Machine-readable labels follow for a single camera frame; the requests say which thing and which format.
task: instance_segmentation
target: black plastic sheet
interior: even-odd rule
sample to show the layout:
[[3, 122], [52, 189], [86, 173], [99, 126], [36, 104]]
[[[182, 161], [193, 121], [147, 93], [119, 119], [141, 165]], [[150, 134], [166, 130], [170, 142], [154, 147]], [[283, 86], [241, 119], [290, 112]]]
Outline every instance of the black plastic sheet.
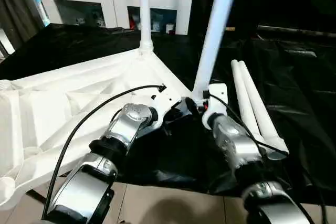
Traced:
[[[139, 33], [49, 25], [0, 64], [0, 79], [14, 80], [134, 49]], [[155, 53], [192, 90], [202, 42], [187, 36], [153, 35]], [[300, 165], [315, 178], [328, 204], [336, 205], [335, 48], [300, 42], [225, 38], [213, 81], [227, 84], [239, 113], [230, 61], [244, 60], [291, 158], [274, 171], [301, 201], [319, 203]], [[237, 195], [229, 170], [198, 117], [187, 116], [138, 139], [119, 180], [218, 195]]]

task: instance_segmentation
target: white plastic frame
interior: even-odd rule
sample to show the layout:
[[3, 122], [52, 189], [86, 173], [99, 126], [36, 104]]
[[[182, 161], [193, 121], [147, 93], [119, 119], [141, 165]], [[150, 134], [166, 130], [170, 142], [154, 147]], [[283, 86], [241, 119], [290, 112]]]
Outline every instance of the white plastic frame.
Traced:
[[[167, 86], [160, 94], [154, 88], [130, 93], [97, 111], [73, 138], [60, 174], [71, 170], [89, 151], [88, 144], [105, 131], [111, 116], [126, 103], [159, 106], [164, 113], [170, 103], [191, 95], [154, 54], [149, 0], [140, 2], [139, 49], [14, 81], [0, 80], [0, 210], [14, 207], [25, 192], [50, 180], [72, 129], [104, 100], [138, 86]], [[158, 99], [151, 99], [154, 94]]]

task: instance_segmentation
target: curtain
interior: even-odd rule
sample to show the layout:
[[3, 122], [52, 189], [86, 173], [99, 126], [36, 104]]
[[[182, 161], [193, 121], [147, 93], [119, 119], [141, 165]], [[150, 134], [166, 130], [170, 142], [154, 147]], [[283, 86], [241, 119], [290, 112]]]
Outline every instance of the curtain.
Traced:
[[0, 0], [0, 26], [15, 49], [43, 28], [34, 0]]

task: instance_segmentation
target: robotic arm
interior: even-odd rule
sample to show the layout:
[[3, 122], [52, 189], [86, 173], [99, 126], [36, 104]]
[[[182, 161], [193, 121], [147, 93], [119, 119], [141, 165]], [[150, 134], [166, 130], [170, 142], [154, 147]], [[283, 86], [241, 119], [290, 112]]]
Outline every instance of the robotic arm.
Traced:
[[[212, 85], [210, 92], [227, 100], [226, 86]], [[274, 175], [267, 171], [257, 144], [241, 125], [227, 116], [226, 108], [213, 97], [209, 98], [202, 122], [206, 128], [212, 130], [216, 144], [224, 153], [232, 176], [242, 190], [244, 207], [249, 213], [247, 223], [310, 223]]]
[[91, 152], [56, 193], [46, 220], [54, 224], [102, 223], [114, 195], [111, 186], [128, 150], [138, 133], [157, 120], [155, 108], [126, 104], [104, 135], [90, 143]]

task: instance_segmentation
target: white tube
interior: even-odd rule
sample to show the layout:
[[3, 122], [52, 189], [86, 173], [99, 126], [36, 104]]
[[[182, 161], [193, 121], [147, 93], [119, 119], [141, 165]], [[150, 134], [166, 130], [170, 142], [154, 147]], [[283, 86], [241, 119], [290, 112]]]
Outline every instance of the white tube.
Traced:
[[192, 98], [198, 106], [202, 106], [203, 91], [207, 90], [209, 86], [232, 2], [233, 0], [214, 0], [213, 3], [192, 94]]
[[153, 51], [151, 37], [151, 10], [149, 0], [140, 0], [141, 41], [140, 50]]
[[256, 140], [265, 143], [264, 138], [260, 135], [256, 118], [253, 113], [250, 99], [248, 97], [245, 84], [240, 73], [240, 68], [237, 60], [231, 61], [231, 67], [233, 72], [233, 78], [235, 81], [235, 88], [237, 93], [237, 99], [239, 104], [239, 111], [242, 121], [246, 124], [249, 130], [252, 132]]
[[267, 144], [288, 153], [287, 146], [284, 140], [279, 137], [245, 63], [240, 61], [239, 67], [261, 135]]

